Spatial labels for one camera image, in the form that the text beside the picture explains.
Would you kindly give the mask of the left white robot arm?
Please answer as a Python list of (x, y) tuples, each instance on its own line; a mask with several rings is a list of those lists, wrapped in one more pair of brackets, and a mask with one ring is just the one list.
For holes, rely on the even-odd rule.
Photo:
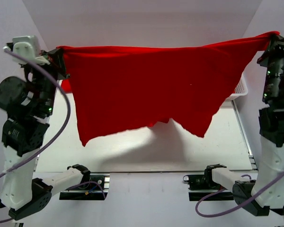
[(41, 211), (51, 197), (70, 188), (90, 185), (90, 171), (73, 165), (51, 178), (33, 178), (38, 155), (48, 148), (44, 135), (49, 128), (59, 80), (68, 79), (62, 49), (40, 48), (36, 36), (14, 37), (4, 51), (24, 70), (24, 79), (7, 77), (0, 83), (0, 109), (7, 113), (2, 128), (5, 155), (0, 208), (8, 208), (13, 220)]

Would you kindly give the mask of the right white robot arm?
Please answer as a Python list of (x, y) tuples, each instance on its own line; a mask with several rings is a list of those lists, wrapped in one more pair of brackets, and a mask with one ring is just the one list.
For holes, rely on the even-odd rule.
[(284, 216), (284, 37), (274, 35), (257, 63), (266, 68), (263, 102), (259, 110), (261, 162), (255, 180), (230, 171), (224, 165), (209, 165), (205, 185), (218, 185), (232, 193), (236, 209), (254, 216), (273, 211)]

